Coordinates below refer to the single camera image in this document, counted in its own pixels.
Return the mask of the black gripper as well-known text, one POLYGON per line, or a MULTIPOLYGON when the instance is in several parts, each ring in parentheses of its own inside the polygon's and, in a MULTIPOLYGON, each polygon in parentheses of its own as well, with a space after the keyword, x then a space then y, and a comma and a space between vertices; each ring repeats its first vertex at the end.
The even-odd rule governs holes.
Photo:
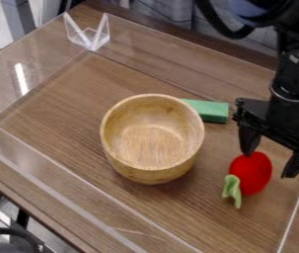
POLYGON ((244 156, 254 153, 264 136, 294 151, 280 177, 299 174, 299 91, 290 92, 282 86, 270 86, 267 101, 238 98, 234 121, 239 126, 240 150, 244 156))

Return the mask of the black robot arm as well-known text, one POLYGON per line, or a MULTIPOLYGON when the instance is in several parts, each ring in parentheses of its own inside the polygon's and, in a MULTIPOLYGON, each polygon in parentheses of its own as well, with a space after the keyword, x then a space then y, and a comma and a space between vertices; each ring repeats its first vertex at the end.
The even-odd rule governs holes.
POLYGON ((250 156, 263 137, 292 151, 282 176, 299 174, 299 0, 231 0, 232 13, 243 26, 231 30, 211 0, 195 0, 214 29, 227 38, 246 38, 258 28, 276 32, 278 65, 266 101, 239 98, 234 120, 239 126, 240 150, 250 156))

